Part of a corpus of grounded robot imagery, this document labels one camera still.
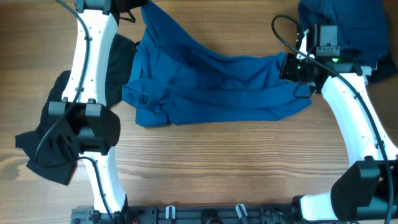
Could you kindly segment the blue t-shirt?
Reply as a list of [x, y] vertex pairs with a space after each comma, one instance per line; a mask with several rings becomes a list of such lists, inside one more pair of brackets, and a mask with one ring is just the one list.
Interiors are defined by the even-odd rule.
[[155, 3], [141, 12], [146, 29], [122, 87], [139, 126], [278, 121], [310, 105], [308, 87], [279, 78], [284, 53], [226, 57], [195, 41]]

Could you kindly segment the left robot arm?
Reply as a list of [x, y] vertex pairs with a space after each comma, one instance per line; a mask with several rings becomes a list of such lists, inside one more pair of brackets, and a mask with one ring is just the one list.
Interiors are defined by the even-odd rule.
[[120, 219], [128, 210], [116, 165], [121, 134], [112, 107], [122, 98], [136, 44], [118, 34], [124, 13], [142, 1], [76, 1], [70, 12], [78, 22], [73, 65], [59, 100], [49, 103], [50, 128], [34, 154], [48, 169], [83, 161], [95, 195], [97, 222]]

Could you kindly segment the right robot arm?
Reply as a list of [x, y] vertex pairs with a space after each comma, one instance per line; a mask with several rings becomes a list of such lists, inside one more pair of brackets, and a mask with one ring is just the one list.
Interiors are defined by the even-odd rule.
[[323, 194], [298, 197], [299, 219], [308, 223], [397, 218], [397, 146], [385, 132], [355, 59], [340, 54], [338, 28], [297, 26], [296, 45], [280, 78], [322, 94], [342, 133], [348, 170]]

